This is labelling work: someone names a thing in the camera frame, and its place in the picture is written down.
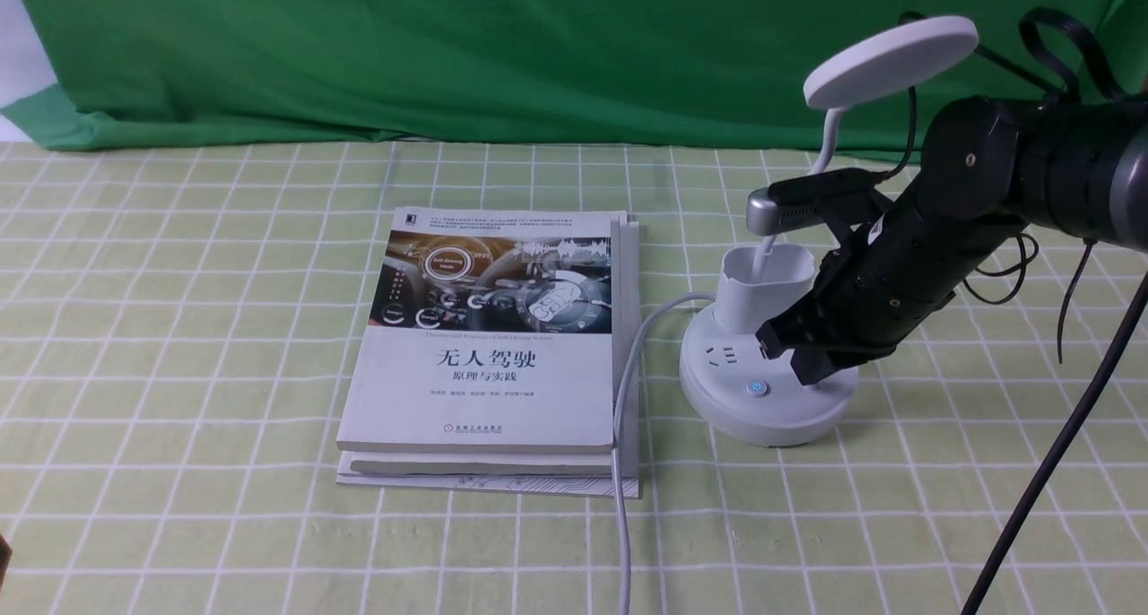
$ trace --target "black cable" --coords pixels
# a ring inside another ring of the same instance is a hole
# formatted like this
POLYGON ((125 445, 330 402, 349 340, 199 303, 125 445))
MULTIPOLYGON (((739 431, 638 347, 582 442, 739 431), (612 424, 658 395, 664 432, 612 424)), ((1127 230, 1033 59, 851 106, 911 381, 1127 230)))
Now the black cable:
POLYGON ((1056 320, 1056 360, 1058 363, 1064 363, 1064 319, 1069 313, 1069 302, 1072 301, 1072 293, 1076 291, 1076 285, 1080 280, 1080 275, 1084 274, 1084 268, 1088 264, 1088 256, 1092 256, 1092 247, 1095 243, 1095 240, 1092 239, 1084 242, 1084 255, 1080 256, 1080 263, 1072 275, 1072 281, 1069 282, 1069 288, 1064 291, 1064 301, 1061 302, 1061 317, 1056 320))
POLYGON ((917 88, 909 87, 909 140, 905 142, 905 154, 901 154, 901 162, 898 162, 897 166, 892 170, 885 171, 884 178, 890 179, 895 177, 895 174, 901 173, 906 165, 909 164, 909 158, 913 158, 913 150, 916 148, 917 142, 917 88))
POLYGON ((985 272, 983 271, 983 268, 977 268, 977 272, 979 272, 979 274, 984 277, 1008 277, 1013 274, 1013 272, 1018 272, 1019 274, 1016 277, 1016 285, 1014 285, 1009 294, 1006 295, 1004 297, 1001 297, 1001 299, 986 299, 986 297, 982 297, 979 293, 976 291, 976 289, 972 289, 972 285, 969 283, 968 279, 964 279, 963 281, 961 281, 961 283, 963 283, 964 289, 968 289, 969 295, 972 295, 974 297, 977 298, 977 301, 979 301, 983 304, 1004 305, 1011 302, 1014 297, 1021 294, 1021 287, 1023 287, 1024 285, 1024 275, 1029 272, 1029 265, 1037 259, 1038 255, 1040 255, 1040 244, 1037 243, 1037 239, 1033 239, 1032 235, 1025 234, 1025 232, 1021 232, 1021 234, 1016 235, 1016 247, 1021 251, 1021 260, 1018 260, 1018 263, 1015 266, 1009 268, 1002 268, 1002 271, 1000 272, 985 272), (1032 242, 1032 255, 1029 255, 1029 251, 1025 250, 1024 248, 1025 239, 1029 239, 1032 242))
POLYGON ((1096 405, 1096 399, 1100 399, 1108 379, 1116 371, 1116 365, 1120 361, 1120 355, 1124 355, 1124 349, 1132 340, 1132 334, 1135 333, 1140 317, 1145 312, 1145 305, 1148 305, 1148 274, 1140 280, 1140 288, 1137 288, 1135 296, 1132 297, 1132 303, 1128 305, 1128 311, 1124 313, 1119 328, 1116 328, 1112 342, 1108 345, 1108 352, 1104 353, 1104 358, 1100 363, 1100 368, 1096 369, 1092 382, 1088 383, 1088 389, 1084 391, 1076 410, 1072 411, 1072 415, 1064 423, 1064 428, 1061 429, 1060 435, 1056 436, 1056 441, 1048 450, 1048 454, 1045 456, 1045 460, 1037 468, 1037 474, 1033 475, 1032 481, 1029 482, 1029 486, 1024 490, 1024 495, 1021 496, 1021 500, 1017 501, 1016 508, 1013 509, 1013 515, 1009 517, 1008 523, 1001 530, 1001 536, 996 539, 996 545, 993 546, 993 552, 990 554, 988 560, 985 561, 985 566, 980 570, 980 576, 977 577, 977 583, 972 586, 972 591, 964 602, 961 615, 974 615, 980 608, 980 602, 984 601, 985 595, 988 593, 988 586, 992 585, 993 578, 1001 567, 1001 562, 1004 561, 1004 556, 1013 546, 1013 542, 1016 540, 1025 517, 1029 516, 1032 506, 1040 498, 1040 493, 1044 491, 1045 485, 1048 484, 1048 478, 1056 469, 1056 465, 1064 457, 1070 444, 1072 444, 1072 438, 1075 438, 1084 426, 1084 420, 1088 418, 1088 412, 1096 405))
MULTIPOLYGON (((920 14, 915 10, 906 10, 898 20, 898 24, 920 22, 920 20, 925 18, 925 15, 920 14)), ((1044 77, 1035 75, 1035 72, 1030 71, 1030 69, 1021 67, 1013 60, 1006 59, 1006 56, 998 54, 998 52, 992 50, 991 47, 984 46, 984 44, 977 44, 975 50, 977 55, 982 59, 990 61, 990 63, 995 63, 998 68, 1004 68, 1006 71, 1013 72, 1014 76, 1021 77, 1022 80, 1034 85, 1034 87, 1040 88, 1042 92, 1056 92, 1058 91, 1055 85, 1046 80, 1044 77)))
POLYGON ((1032 10, 1029 10, 1021 18, 1021 23, 1018 23, 1021 40, 1024 42, 1025 50, 1029 50, 1029 55, 1044 63, 1045 68, 1048 68, 1052 72, 1056 72, 1064 80, 1065 92, 1062 95, 1066 104, 1080 101, 1080 81, 1077 79, 1076 71, 1072 68, 1068 67, 1068 64, 1063 63, 1063 61, 1048 50, 1045 40, 1040 38, 1040 31, 1037 30, 1038 24, 1055 28, 1055 30, 1062 32, 1062 34, 1071 40, 1072 46, 1080 53, 1080 59, 1084 60, 1084 64, 1088 69, 1088 76, 1092 77, 1093 83, 1096 85, 1096 91, 1106 100, 1127 100, 1128 93, 1124 88, 1120 88, 1119 84, 1116 84, 1116 77, 1112 76, 1112 69, 1109 68, 1108 60, 1104 59, 1104 52, 1100 47, 1100 42, 1097 42, 1095 36, 1088 31, 1088 28, 1084 23, 1069 17, 1063 11, 1052 10, 1048 7, 1033 7, 1032 10))

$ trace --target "book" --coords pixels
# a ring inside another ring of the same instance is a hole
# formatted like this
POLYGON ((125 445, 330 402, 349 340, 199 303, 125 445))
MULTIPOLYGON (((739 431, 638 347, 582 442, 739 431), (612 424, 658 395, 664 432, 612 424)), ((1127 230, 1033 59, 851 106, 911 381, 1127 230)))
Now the book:
POLYGON ((348 467, 608 475, 628 223, 398 208, 336 436, 348 467))
MULTIPOLYGON (((614 387, 620 387, 621 374, 630 345, 637 336, 641 325, 641 306, 638 299, 638 226, 636 223, 623 224, 620 231, 621 243, 615 255, 619 259, 620 282, 619 296, 615 299, 615 340, 614 340, 614 387)), ((638 452, 638 383, 637 377, 630 380, 629 389, 623 399, 622 438, 619 444, 622 473, 622 493, 628 499, 642 497, 639 482, 638 452)), ((456 469, 451 474, 398 474, 386 473, 370 465, 356 465, 356 461, 372 460, 378 454, 360 452, 341 452, 336 483, 340 485, 358 485, 375 488, 421 488, 465 491, 491 491, 515 493, 565 495, 577 497, 613 496, 613 484, 610 478, 610 460, 603 457, 603 473, 571 476, 560 470, 546 474, 554 466, 548 464, 554 457, 523 456, 525 465, 521 474, 496 474, 491 470, 482 473, 463 473, 456 469)))

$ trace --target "blue power button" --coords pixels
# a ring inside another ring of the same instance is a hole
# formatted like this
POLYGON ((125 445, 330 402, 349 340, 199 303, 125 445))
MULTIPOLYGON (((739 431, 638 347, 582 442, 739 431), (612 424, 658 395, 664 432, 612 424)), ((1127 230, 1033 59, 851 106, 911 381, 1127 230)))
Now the blue power button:
POLYGON ((754 380, 753 382, 746 383, 745 391, 746 394, 753 396, 754 398, 761 398, 765 397, 766 394, 768 394, 769 383, 754 380))

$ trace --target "checkered tablecloth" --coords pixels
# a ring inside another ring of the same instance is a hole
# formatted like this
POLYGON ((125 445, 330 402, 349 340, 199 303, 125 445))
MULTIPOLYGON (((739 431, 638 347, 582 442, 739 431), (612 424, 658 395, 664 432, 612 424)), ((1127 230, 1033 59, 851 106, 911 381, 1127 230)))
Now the checkered tablecloth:
MULTIPOLYGON (((608 500, 336 486, 334 433, 397 205, 634 211, 646 311, 714 289, 750 190, 806 154, 0 145, 3 615, 612 614, 608 500)), ((912 169, 891 182, 907 185, 912 169)), ((1084 390, 1143 256, 1037 232, 1015 302, 963 291, 861 371, 829 438, 761 450, 685 402, 688 313, 643 377, 635 615, 955 613, 1084 390)), ((817 255, 820 227, 786 235, 817 255)), ((1002 250, 1011 264, 1016 250, 1002 250)), ((984 295, 1011 281, 977 277, 984 295)), ((1148 347, 1054 476, 986 614, 1148 602, 1148 347)))

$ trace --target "green backdrop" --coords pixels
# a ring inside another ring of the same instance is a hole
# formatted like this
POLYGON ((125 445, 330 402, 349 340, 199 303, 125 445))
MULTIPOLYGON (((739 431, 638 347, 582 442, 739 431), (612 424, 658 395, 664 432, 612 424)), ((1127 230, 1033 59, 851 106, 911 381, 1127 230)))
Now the green backdrop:
MULTIPOLYGON (((3 112, 53 149, 403 134, 808 149, 805 76, 907 9, 968 15, 1038 68, 1016 20, 1057 7, 1097 31, 1125 88, 1148 72, 1148 0, 24 2, 60 84, 3 112)), ((923 122, 979 92, 1034 95, 970 59, 921 89, 923 122)), ((895 150, 906 100, 845 126, 847 149, 895 150)))

